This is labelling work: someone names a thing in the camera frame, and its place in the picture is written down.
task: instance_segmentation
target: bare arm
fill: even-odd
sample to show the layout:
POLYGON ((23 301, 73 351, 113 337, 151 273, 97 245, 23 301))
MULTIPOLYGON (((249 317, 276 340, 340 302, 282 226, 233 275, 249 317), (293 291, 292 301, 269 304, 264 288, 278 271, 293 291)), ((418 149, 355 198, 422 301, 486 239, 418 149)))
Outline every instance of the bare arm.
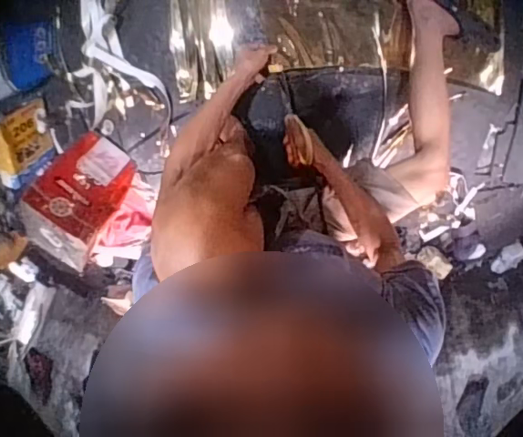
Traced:
POLYGON ((366 191, 356 185, 332 159, 315 163, 338 196, 367 257, 383 273, 402 263, 401 244, 389 218, 366 191))
POLYGON ((211 151, 241 95, 255 82, 274 46, 248 46, 237 55, 235 73, 223 82, 210 101, 183 127, 162 175, 160 197, 176 184, 204 153, 211 151))
POLYGON ((300 166, 301 154, 308 148, 306 143, 312 142, 313 156, 310 161, 338 196, 359 244, 369 260, 375 264, 375 269, 382 273, 403 262, 399 238, 381 206, 344 173, 315 132, 307 130, 307 135, 304 135, 300 123, 302 122, 296 121, 295 117, 286 117, 287 134, 284 145, 290 164, 300 166))

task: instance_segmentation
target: bare leg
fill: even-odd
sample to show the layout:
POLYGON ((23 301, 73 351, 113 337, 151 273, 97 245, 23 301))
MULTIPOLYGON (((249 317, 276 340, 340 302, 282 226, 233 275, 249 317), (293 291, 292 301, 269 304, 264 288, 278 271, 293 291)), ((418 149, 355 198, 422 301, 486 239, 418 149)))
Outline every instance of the bare leg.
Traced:
POLYGON ((387 171, 421 205, 446 187, 450 168, 450 107, 444 75, 445 36, 458 33, 456 20, 433 0, 408 0, 415 32, 409 109, 415 155, 387 171))
POLYGON ((249 205, 255 178, 251 142, 231 117, 220 141, 161 200, 151 246, 160 280, 206 259, 263 250, 262 220, 249 205))

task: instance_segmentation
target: red box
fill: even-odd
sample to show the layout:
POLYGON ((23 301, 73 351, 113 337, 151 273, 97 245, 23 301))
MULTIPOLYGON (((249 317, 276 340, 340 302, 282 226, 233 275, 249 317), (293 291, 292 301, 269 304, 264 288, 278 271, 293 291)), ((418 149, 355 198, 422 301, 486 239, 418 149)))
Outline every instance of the red box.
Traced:
POLYGON ((26 235, 83 271, 98 232, 120 207, 135 172, 126 153, 106 138, 86 134, 21 199, 26 235))

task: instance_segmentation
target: finger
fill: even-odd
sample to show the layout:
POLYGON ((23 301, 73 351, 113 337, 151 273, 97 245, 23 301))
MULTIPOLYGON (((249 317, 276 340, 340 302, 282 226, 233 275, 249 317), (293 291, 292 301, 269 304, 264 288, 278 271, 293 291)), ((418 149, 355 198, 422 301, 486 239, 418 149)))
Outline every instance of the finger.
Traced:
POLYGON ((271 44, 269 46, 264 47, 264 50, 268 55, 275 55, 276 53, 278 53, 278 46, 271 44))
POLYGON ((292 149, 290 146, 286 146, 286 157, 288 158, 288 164, 292 165, 292 149))

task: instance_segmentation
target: yellow box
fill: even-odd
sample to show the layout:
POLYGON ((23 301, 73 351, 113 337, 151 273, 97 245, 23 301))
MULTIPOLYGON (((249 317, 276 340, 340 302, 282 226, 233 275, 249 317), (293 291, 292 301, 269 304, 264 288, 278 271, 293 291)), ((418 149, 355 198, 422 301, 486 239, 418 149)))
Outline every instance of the yellow box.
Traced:
POLYGON ((0 176, 4 185, 13 188, 12 179, 53 148, 48 130, 37 121, 45 116, 45 103, 39 98, 0 122, 0 176))

